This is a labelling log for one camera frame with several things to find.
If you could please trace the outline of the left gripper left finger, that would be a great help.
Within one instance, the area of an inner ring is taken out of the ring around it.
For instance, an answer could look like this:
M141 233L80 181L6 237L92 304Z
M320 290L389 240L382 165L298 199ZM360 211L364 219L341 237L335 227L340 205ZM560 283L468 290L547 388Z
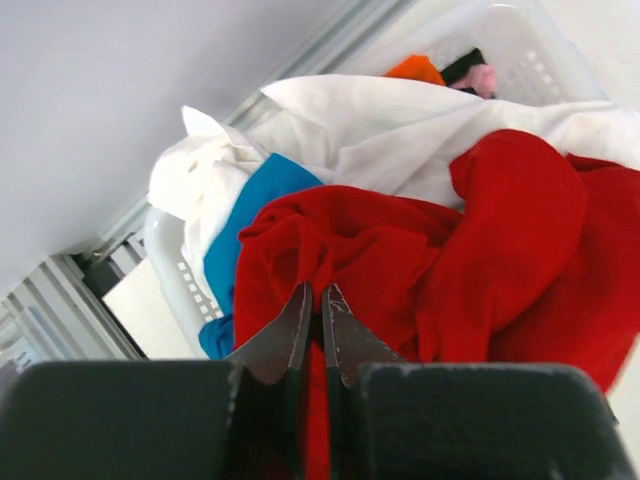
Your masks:
M248 369L264 385L275 385L306 357L313 292L308 283L296 286L281 312L226 360Z

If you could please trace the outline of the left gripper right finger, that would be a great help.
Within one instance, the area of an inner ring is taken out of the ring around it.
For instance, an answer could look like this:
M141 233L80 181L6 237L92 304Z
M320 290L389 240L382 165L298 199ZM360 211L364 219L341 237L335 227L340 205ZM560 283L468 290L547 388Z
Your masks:
M356 318L337 284L330 284L323 292L321 309L327 382L331 388L350 388L362 365L405 362Z

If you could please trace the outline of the bright red t shirt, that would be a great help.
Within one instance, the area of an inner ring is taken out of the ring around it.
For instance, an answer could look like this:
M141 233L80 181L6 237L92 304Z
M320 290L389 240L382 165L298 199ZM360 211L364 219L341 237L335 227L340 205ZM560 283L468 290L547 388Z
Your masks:
M240 236L237 342L335 283L408 359L560 362L610 388L639 331L638 172L515 130L450 172L463 212L346 186L269 203Z

